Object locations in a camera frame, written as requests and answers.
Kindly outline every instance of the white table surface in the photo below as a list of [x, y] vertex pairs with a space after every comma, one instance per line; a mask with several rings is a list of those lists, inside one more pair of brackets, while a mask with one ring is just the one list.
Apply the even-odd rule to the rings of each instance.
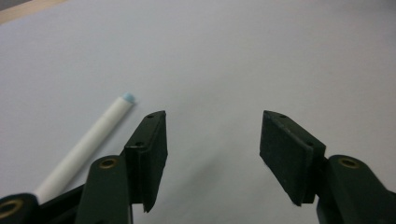
[[395, 21], [392, 0], [70, 0], [2, 24], [0, 197], [33, 191], [125, 91], [138, 104], [89, 163], [166, 110], [158, 200], [135, 223], [318, 223], [259, 157], [264, 109], [396, 190]]

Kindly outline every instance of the white tabletop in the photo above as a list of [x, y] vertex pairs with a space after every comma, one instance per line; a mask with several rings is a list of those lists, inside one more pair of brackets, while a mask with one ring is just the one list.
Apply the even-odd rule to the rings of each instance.
[[[396, 3], [70, 0], [0, 25], [0, 197], [33, 191], [125, 91], [138, 104], [89, 163], [166, 110], [169, 157], [135, 223], [318, 223], [259, 157], [286, 114], [396, 190]], [[89, 165], [69, 189], [84, 183]]]

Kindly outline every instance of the black plastic part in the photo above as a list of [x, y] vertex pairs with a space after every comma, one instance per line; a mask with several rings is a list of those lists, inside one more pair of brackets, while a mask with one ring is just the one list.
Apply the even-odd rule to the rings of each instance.
[[319, 199], [317, 206], [318, 220], [320, 224], [344, 224], [337, 206], [330, 206]]
[[75, 189], [40, 205], [40, 223], [74, 223], [84, 186]]
[[132, 223], [123, 157], [107, 156], [91, 165], [75, 223]]
[[296, 205], [314, 201], [314, 181], [325, 162], [325, 149], [292, 119], [264, 111], [260, 156]]
[[142, 203], [145, 212], [155, 204], [168, 155], [165, 117], [165, 111], [147, 115], [121, 153], [128, 164], [130, 202]]
[[28, 193], [10, 195], [0, 200], [0, 223], [37, 223], [38, 211], [35, 195]]
[[332, 156], [326, 177], [346, 224], [396, 223], [395, 198], [362, 161]]

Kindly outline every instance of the white cylinder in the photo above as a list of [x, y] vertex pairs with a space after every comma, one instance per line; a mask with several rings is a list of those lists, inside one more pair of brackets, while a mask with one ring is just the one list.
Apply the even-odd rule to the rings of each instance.
[[53, 199], [64, 190], [69, 181], [102, 144], [132, 105], [133, 96], [125, 93], [92, 125], [69, 154], [35, 190], [35, 195], [41, 203]]

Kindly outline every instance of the white stick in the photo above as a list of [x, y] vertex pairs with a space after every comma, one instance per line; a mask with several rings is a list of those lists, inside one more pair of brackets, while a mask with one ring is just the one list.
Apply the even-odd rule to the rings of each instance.
[[70, 179], [106, 139], [133, 103], [134, 97], [130, 93], [125, 93], [92, 125], [69, 154], [35, 190], [35, 195], [41, 203], [53, 199], [64, 190]]

